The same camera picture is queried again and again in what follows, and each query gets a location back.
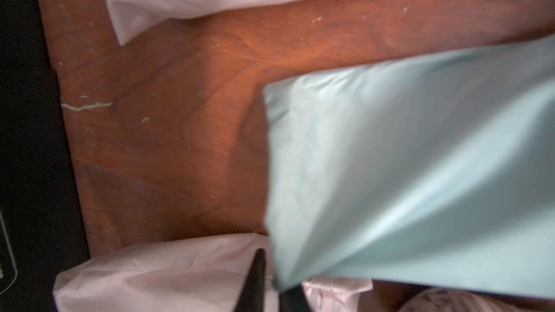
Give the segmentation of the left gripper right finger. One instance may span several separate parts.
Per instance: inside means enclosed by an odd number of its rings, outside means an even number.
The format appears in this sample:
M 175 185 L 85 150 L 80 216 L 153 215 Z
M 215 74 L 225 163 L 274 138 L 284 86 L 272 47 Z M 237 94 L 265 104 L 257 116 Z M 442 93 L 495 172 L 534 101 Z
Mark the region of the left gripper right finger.
M 279 312 L 312 312 L 301 285 L 279 294 Z

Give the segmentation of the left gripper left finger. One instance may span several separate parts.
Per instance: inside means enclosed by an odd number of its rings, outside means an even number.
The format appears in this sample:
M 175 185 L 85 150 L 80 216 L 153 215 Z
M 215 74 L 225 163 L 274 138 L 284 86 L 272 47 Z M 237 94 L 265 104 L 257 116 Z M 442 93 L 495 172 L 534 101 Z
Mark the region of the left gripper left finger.
M 266 253 L 257 249 L 238 297 L 234 312 L 263 312 L 266 273 Z

